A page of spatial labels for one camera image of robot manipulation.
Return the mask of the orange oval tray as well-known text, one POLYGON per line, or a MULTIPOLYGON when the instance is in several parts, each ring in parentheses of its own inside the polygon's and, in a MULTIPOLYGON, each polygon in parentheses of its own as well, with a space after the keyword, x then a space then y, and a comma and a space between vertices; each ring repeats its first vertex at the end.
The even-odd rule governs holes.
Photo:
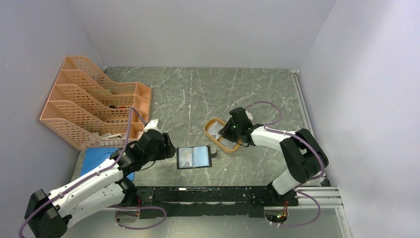
POLYGON ((226 122, 219 118, 212 118, 210 119, 205 127, 205 135, 213 142, 216 146, 218 146, 224 152, 231 154, 236 152, 240 148, 239 142, 231 142, 226 139, 223 135, 219 133, 219 131, 226 125, 226 122))

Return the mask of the black leather card holder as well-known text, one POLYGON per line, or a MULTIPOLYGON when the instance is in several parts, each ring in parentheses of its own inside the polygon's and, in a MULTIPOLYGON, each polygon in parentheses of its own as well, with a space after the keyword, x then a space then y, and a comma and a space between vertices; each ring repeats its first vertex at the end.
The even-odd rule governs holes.
POLYGON ((186 148, 193 148, 194 150, 194 165, 190 168, 180 168, 179 161, 178 161, 178 150, 180 147, 176 148, 176 161, 177 161, 177 169, 198 169, 198 168, 209 168, 212 167, 212 159, 217 156, 217 150, 214 152, 211 151, 210 146, 193 146, 193 147, 186 147, 186 148))

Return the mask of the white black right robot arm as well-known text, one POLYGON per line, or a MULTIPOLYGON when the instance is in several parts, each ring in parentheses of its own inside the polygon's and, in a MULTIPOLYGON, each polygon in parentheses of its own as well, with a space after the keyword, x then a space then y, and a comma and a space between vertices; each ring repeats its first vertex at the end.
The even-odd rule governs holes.
POLYGON ((219 131, 222 137, 230 142, 263 146, 283 154, 287 169, 270 182, 272 189, 267 192, 272 205, 280 205, 287 192, 324 175, 329 160, 308 129, 284 131, 253 124, 242 107, 231 110, 229 115, 229 120, 219 131))

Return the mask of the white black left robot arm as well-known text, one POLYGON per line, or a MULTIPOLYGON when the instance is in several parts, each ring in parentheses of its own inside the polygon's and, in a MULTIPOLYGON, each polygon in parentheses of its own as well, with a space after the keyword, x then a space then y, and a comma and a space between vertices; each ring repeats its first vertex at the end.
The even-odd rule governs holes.
POLYGON ((140 203, 136 185, 128 175, 148 162, 173 157, 175 147, 168 133, 148 129, 139 140, 126 143, 101 164, 80 178, 50 192, 34 192, 19 228, 29 226, 37 238, 60 238, 84 218, 111 206, 128 207, 140 203))

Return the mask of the white VIP card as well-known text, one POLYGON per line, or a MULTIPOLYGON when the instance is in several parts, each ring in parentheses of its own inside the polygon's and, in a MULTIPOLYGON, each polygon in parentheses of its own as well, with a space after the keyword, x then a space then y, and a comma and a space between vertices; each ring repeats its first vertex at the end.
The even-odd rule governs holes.
POLYGON ((190 168, 194 165, 194 150, 193 148, 179 148, 178 161, 180 168, 190 168))

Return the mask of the orange mesh file organizer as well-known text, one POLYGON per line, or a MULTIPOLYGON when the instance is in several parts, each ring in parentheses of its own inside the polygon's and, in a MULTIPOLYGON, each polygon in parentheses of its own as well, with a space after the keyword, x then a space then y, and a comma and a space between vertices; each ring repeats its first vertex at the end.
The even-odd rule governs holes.
POLYGON ((111 80, 85 56, 65 57, 40 121, 78 150, 122 147, 150 118, 152 90, 111 80))

